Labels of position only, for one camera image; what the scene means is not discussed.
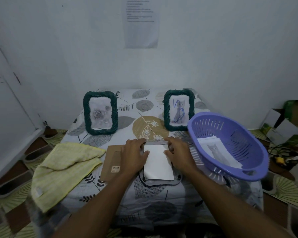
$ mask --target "basket handle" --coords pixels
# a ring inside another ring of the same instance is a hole
[[[268,163],[265,163],[265,159],[263,159],[262,163],[259,166],[251,169],[234,168],[227,165],[223,165],[222,163],[220,163],[219,166],[222,166],[222,170],[230,176],[246,181],[261,180],[266,176],[268,170]]]

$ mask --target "yellow towel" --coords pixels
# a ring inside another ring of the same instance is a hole
[[[57,144],[33,175],[31,194],[43,213],[60,202],[102,162],[106,150],[85,144]]]

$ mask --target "leaf pattern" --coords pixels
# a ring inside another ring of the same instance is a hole
[[[84,110],[81,110],[81,112],[78,115],[78,117],[74,120],[74,122],[72,123],[71,127],[68,129],[67,133],[70,133],[73,130],[79,128],[84,122],[85,122]]]
[[[113,134],[90,136],[83,142],[83,144],[87,144],[87,145],[98,148],[98,147],[103,146],[107,142],[109,142],[111,140],[112,136],[113,136]]]
[[[195,108],[198,108],[198,109],[206,109],[207,108],[207,106],[205,105],[205,103],[203,103],[202,101],[196,102],[194,104],[194,107]]]
[[[83,196],[83,198],[82,199],[79,199],[79,200],[87,203],[88,201],[90,201],[95,196],[96,196],[95,194],[90,195],[90,196]]]
[[[99,180],[99,179],[98,179],[97,181],[98,181],[97,186],[98,186],[99,188],[104,186],[105,181],[101,181],[101,180]]]
[[[85,130],[86,130],[86,128],[85,128],[85,122],[83,122],[77,129],[74,129],[73,131],[68,132],[67,134],[70,135],[70,136],[79,136]]]
[[[159,103],[159,105],[163,105],[163,99],[165,97],[165,92],[161,92],[161,93],[158,93],[156,95],[156,101]]]
[[[178,139],[181,139],[183,142],[186,142],[188,144],[192,144],[193,141],[191,139],[191,136],[187,131],[175,131],[174,136]]]
[[[165,128],[164,122],[154,116],[141,116],[136,119],[132,125],[132,131],[137,139],[145,138],[151,141],[160,136],[163,138],[169,136],[169,131]]]
[[[157,196],[165,188],[165,185],[158,185],[153,187],[145,186],[140,180],[139,176],[137,176],[134,181],[135,199],[151,198]]]
[[[136,103],[136,108],[141,112],[146,112],[153,108],[153,103],[149,100],[140,100]]]
[[[118,129],[123,129],[132,124],[135,118],[127,117],[127,116],[119,116],[118,117]]]
[[[148,96],[149,94],[150,94],[150,90],[141,89],[141,90],[138,90],[138,91],[134,92],[132,94],[132,98],[133,99],[144,98],[144,97]]]
[[[87,175],[85,178],[85,181],[87,181],[87,183],[92,183],[95,180],[95,177],[92,175],[92,173],[90,173],[89,175]]]
[[[174,204],[167,201],[157,201],[145,209],[145,216],[153,222],[170,219],[177,213]]]
[[[134,108],[135,103],[129,104],[129,105],[121,105],[118,107],[118,111],[130,111]]]

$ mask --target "cardboard box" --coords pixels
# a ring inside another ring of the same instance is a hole
[[[100,180],[109,182],[120,170],[120,148],[124,145],[109,145],[106,151],[104,165],[100,174]]]
[[[287,101],[283,109],[271,109],[260,131],[275,145],[298,146],[298,100]]]

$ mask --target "bedspread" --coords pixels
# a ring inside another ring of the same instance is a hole
[[[194,89],[195,113],[209,111]],[[111,90],[117,97],[119,126],[111,135],[92,136],[85,130],[83,110],[75,119],[62,140],[107,149],[108,145],[123,145],[128,139],[146,138],[162,140],[167,136],[178,137],[190,143],[187,132],[169,132],[163,123],[163,97],[167,89]],[[224,185],[252,206],[262,209],[260,182],[246,182],[233,177],[212,173],[200,161],[194,146],[190,150],[198,167],[218,184]],[[96,196],[106,183],[100,180],[102,165],[92,171],[62,201],[62,205],[75,212]],[[157,225],[184,222],[208,222],[216,224],[191,183],[183,177],[175,186],[146,187],[137,177],[128,187],[116,212],[113,223],[118,226],[135,226],[152,229]]]

